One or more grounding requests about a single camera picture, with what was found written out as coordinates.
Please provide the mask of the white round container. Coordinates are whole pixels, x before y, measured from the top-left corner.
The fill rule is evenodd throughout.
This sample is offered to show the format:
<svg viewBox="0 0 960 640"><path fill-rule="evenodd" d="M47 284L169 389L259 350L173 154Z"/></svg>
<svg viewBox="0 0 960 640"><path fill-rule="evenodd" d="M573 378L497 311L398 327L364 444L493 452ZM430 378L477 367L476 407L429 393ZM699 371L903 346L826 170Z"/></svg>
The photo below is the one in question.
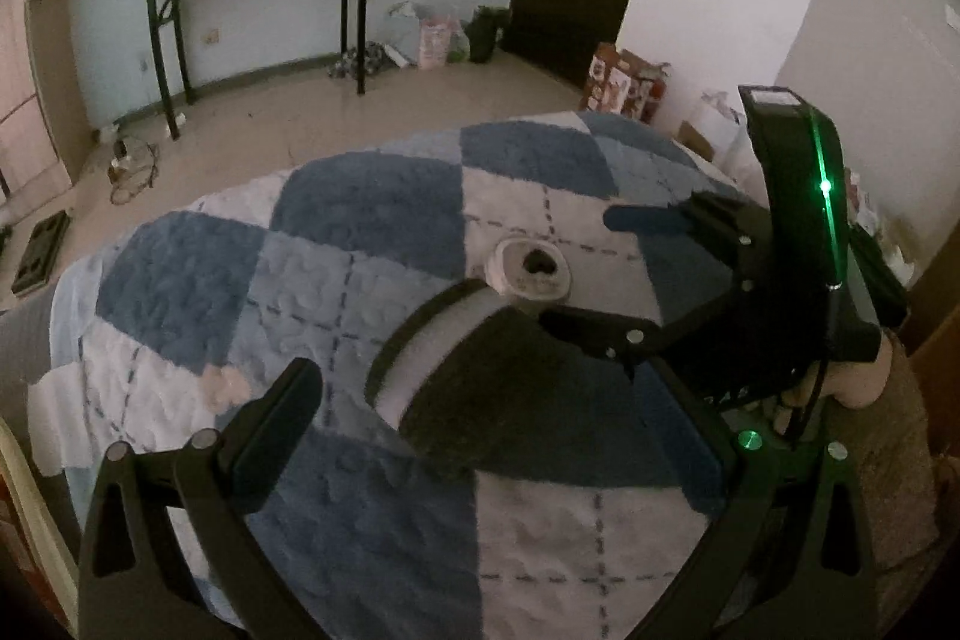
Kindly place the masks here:
<svg viewBox="0 0 960 640"><path fill-rule="evenodd" d="M562 304L573 275L562 250L551 242L508 236L487 257L485 281L503 298L524 307Z"/></svg>

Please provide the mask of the black white cylindrical object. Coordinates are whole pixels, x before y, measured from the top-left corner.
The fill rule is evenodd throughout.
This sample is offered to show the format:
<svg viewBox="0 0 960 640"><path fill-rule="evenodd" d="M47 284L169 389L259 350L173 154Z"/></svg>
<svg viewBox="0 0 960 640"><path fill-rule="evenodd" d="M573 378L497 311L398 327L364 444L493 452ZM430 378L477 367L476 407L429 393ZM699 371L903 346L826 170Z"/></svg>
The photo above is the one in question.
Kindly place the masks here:
<svg viewBox="0 0 960 640"><path fill-rule="evenodd" d="M482 281L454 284L417 308L373 360L364 398L449 476L485 471L583 487L659 481L622 367L548 336Z"/></svg>

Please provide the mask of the cream plastic basin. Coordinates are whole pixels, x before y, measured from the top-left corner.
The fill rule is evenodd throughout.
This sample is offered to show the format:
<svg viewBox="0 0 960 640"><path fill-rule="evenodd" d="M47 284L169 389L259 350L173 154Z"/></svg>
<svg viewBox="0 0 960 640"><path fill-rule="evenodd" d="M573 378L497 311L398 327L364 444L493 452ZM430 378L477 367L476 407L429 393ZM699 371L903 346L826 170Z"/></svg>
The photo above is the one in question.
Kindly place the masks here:
<svg viewBox="0 0 960 640"><path fill-rule="evenodd" d="M2 551L26 577L29 596L68 638L80 637L78 565L39 491L13 431L2 420Z"/></svg>

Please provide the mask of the printed cardboard box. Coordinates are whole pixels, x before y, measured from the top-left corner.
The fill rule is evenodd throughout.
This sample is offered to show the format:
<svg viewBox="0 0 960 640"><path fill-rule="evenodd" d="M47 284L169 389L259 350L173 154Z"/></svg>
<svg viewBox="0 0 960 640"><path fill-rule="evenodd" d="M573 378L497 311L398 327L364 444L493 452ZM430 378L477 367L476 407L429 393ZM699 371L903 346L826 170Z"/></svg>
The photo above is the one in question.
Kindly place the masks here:
<svg viewBox="0 0 960 640"><path fill-rule="evenodd" d="M651 125L662 103L670 65L651 64L636 53L601 42L590 59L579 109L618 113Z"/></svg>

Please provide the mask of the blue white checkered rug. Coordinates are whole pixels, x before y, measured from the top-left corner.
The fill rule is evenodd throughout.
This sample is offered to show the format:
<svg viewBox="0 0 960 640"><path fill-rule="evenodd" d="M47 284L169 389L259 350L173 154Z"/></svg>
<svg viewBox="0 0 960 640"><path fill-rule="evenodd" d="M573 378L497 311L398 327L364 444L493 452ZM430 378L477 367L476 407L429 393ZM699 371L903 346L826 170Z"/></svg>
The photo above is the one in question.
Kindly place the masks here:
<svg viewBox="0 0 960 640"><path fill-rule="evenodd" d="M605 227L731 184L659 131L553 113L343 152L199 198L78 260L28 393L37 470L76 512L117 440L179 448L290 360L324 401L251 530L337 638L622 638L704 532L630 383L573 356L556 392L462 481L366 403L386 339L508 236L562 250L574 305L669 323L726 269L682 237Z"/></svg>

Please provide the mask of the black bin by door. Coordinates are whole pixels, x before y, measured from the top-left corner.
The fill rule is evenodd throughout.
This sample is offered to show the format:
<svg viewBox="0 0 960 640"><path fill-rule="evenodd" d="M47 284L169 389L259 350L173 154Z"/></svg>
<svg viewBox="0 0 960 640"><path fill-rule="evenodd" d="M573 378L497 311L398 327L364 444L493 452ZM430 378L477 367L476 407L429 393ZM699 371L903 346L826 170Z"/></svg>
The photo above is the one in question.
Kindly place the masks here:
<svg viewBox="0 0 960 640"><path fill-rule="evenodd" d="M472 19L464 28L472 64L488 64L493 57L494 47L498 44L498 37L508 25L510 16L511 11L505 7L480 5L475 10Z"/></svg>

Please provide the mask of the pink bag on floor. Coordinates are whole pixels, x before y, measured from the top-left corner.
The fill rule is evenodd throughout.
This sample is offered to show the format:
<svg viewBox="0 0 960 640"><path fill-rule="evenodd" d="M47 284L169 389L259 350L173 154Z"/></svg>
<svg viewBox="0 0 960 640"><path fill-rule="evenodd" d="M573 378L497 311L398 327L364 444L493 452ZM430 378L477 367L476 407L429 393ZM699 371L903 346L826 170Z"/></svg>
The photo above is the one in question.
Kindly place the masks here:
<svg viewBox="0 0 960 640"><path fill-rule="evenodd" d="M457 21L452 16L428 16L420 21L418 68L434 70L448 63Z"/></svg>

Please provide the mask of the wooden wardrobe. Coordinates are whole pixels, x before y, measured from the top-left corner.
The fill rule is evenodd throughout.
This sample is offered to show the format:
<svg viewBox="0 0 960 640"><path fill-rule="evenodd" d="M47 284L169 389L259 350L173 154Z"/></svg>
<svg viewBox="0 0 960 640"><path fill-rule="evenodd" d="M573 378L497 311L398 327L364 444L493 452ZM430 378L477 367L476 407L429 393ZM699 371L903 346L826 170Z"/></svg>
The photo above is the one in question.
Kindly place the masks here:
<svg viewBox="0 0 960 640"><path fill-rule="evenodd" d="M2 220L70 190L90 149L68 0L2 0Z"/></svg>

